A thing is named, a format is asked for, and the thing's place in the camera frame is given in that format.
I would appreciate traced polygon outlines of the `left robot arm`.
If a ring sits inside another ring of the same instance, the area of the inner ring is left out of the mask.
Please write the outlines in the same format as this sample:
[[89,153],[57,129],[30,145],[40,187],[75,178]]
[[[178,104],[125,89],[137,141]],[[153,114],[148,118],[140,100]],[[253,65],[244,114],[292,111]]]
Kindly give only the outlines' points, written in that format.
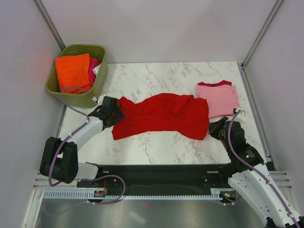
[[78,161],[78,151],[95,135],[124,119],[121,101],[104,96],[99,98],[98,106],[90,114],[77,112],[86,117],[82,125],[62,138],[46,140],[39,172],[48,177],[51,187],[74,180],[88,180],[94,187],[104,182],[97,165]]

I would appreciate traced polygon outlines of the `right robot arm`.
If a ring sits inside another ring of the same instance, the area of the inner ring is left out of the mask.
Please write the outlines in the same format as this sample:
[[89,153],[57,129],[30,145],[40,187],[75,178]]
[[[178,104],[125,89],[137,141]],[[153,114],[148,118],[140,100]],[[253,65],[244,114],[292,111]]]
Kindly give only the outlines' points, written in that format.
[[266,228],[302,228],[304,218],[271,177],[259,152],[246,142],[239,122],[222,117],[209,123],[209,135],[224,146],[230,163],[219,168],[218,183],[233,188]]

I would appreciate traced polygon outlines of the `red t-shirt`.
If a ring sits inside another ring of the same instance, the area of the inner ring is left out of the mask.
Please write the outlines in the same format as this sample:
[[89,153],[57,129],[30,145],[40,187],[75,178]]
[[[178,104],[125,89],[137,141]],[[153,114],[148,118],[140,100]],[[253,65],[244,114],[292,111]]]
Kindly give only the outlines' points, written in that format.
[[139,103],[126,97],[120,102],[125,118],[114,125],[114,140],[160,131],[177,131],[188,138],[204,140],[208,133],[209,107],[205,99],[161,93]]

